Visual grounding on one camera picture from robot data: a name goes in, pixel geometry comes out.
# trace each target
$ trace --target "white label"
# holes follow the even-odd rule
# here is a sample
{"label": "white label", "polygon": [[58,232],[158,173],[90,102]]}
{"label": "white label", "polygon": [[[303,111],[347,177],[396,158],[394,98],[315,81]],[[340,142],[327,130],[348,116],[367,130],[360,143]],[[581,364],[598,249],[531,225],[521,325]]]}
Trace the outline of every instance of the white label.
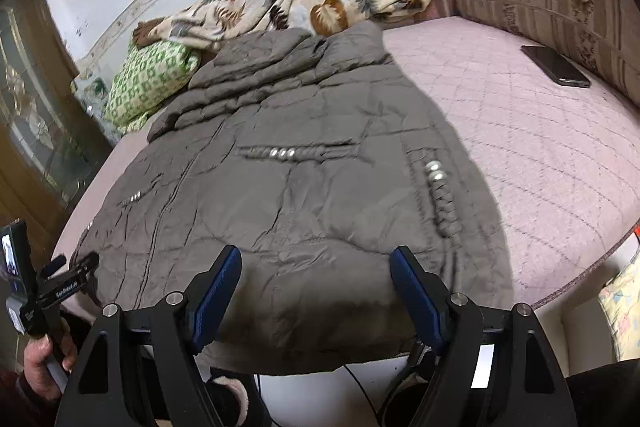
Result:
{"label": "white label", "polygon": [[14,323],[14,328],[24,335],[26,332],[22,327],[22,322],[20,321],[20,317],[18,317],[18,314],[11,308],[7,308],[7,309],[9,310],[9,316],[11,317],[11,320]]}

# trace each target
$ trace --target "pink quilted mattress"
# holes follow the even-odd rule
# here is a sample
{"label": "pink quilted mattress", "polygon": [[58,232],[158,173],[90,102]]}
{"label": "pink quilted mattress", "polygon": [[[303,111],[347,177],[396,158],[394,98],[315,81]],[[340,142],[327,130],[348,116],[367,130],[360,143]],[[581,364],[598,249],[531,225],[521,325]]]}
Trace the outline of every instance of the pink quilted mattress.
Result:
{"label": "pink quilted mattress", "polygon": [[640,113],[593,74],[553,83],[534,44],[460,17],[385,32],[404,73],[457,129],[502,213],[516,301],[580,280],[640,217]]}

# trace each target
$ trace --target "person's finger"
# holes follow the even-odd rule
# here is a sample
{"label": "person's finger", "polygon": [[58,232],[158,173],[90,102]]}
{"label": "person's finger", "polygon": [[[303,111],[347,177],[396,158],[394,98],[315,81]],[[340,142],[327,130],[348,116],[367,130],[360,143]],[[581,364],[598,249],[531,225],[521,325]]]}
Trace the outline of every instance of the person's finger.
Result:
{"label": "person's finger", "polygon": [[51,353],[53,353],[53,343],[49,335],[41,339],[31,339],[24,348],[24,364],[42,365]]}
{"label": "person's finger", "polygon": [[78,348],[76,347],[76,344],[74,344],[70,334],[65,333],[65,336],[62,337],[60,350],[62,351],[62,354],[65,355],[65,358],[62,361],[62,367],[65,371],[71,371],[78,359]]}

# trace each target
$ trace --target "smartphone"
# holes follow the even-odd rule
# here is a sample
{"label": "smartphone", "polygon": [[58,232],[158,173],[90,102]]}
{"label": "smartphone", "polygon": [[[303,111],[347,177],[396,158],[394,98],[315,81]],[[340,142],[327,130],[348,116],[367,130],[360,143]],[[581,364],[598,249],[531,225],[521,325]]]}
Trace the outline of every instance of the smartphone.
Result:
{"label": "smartphone", "polygon": [[546,46],[522,46],[520,49],[556,84],[591,87],[591,81],[555,50]]}
{"label": "smartphone", "polygon": [[31,265],[31,247],[27,239],[27,224],[17,219],[0,228],[0,272],[6,274],[13,295],[28,298],[38,288],[36,272]]}

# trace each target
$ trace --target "handheld grip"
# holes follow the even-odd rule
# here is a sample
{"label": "handheld grip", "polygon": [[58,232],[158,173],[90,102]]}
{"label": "handheld grip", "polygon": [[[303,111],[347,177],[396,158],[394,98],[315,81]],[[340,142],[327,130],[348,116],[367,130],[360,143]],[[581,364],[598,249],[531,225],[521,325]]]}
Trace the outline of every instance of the handheld grip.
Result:
{"label": "handheld grip", "polygon": [[185,323],[195,353],[213,342],[242,271],[240,251],[226,245],[209,271],[197,274],[185,290]]}
{"label": "handheld grip", "polygon": [[56,343],[53,343],[53,354],[49,355],[46,360],[47,369],[51,378],[56,382],[60,393],[65,392],[66,383],[69,380],[69,376],[64,369],[62,369],[62,360],[64,355]]}

